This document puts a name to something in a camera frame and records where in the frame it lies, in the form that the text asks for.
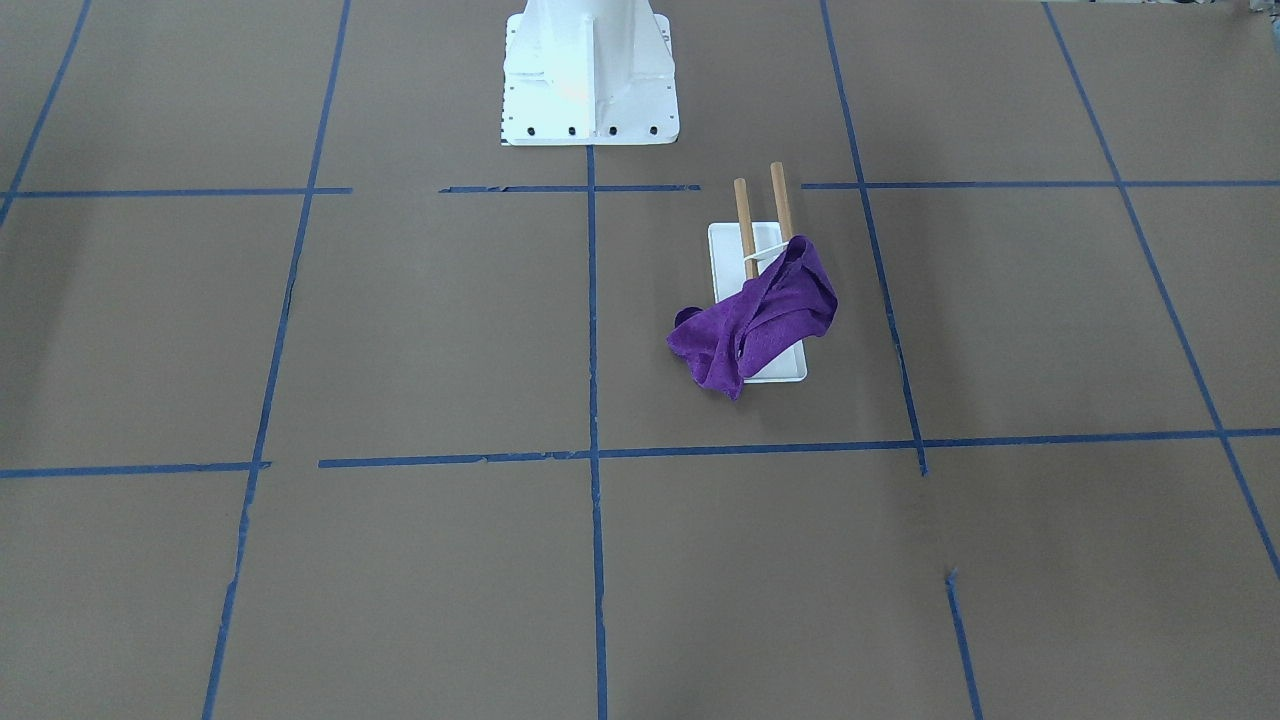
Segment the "purple towel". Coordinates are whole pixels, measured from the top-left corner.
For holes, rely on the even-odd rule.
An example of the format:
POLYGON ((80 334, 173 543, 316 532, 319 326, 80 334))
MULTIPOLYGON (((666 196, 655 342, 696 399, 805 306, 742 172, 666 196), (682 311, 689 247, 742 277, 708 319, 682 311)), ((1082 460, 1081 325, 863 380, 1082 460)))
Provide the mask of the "purple towel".
POLYGON ((739 400, 746 379, 796 342, 828 333, 838 299, 817 246, 804 234, 785 245, 759 277, 709 307, 685 307, 667 334, 699 387, 739 400))

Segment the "wooden rack bar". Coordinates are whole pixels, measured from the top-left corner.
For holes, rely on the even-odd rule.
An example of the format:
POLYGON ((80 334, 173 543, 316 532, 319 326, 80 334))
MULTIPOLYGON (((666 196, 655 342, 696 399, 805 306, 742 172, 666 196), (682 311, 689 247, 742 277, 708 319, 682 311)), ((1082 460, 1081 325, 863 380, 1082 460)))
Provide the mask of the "wooden rack bar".
POLYGON ((758 277, 758 264, 756 264, 756 241, 753 224, 753 214, 750 206, 750 197, 748 191, 748 181, 742 177, 733 179, 733 201, 735 211, 739 223, 739 237, 740 246, 742 251, 742 269, 745 273, 745 279, 750 281, 758 277))
POLYGON ((778 218, 780 237, 788 242, 795 234, 792 209, 788 196, 788 182, 782 161, 771 163, 771 183, 774 209, 778 218))

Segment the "white rack base plate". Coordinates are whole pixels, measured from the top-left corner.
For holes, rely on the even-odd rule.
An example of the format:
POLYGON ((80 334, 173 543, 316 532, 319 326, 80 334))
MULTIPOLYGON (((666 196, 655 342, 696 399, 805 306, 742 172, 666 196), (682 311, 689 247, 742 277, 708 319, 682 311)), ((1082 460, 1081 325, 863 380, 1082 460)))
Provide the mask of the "white rack base plate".
MULTIPOLYGON (((753 258, 758 260, 760 269, 772 266, 786 249, 780 223, 753 222, 753 233, 756 247, 753 258)), ((713 297, 716 302, 719 302, 737 293, 746 282, 746 254, 740 242, 740 224, 737 222, 710 223, 707 234, 713 297)), ((746 377, 744 383, 796 383, 804 380, 806 375, 804 342, 797 341, 758 373, 746 377)))

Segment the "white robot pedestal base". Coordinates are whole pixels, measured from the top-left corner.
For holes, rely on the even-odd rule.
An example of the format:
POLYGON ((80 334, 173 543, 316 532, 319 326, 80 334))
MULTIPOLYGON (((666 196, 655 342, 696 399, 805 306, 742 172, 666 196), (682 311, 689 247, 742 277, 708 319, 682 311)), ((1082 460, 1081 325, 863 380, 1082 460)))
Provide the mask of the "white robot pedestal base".
POLYGON ((649 1, 529 1, 504 41, 503 145, 678 141, 669 18, 649 1))

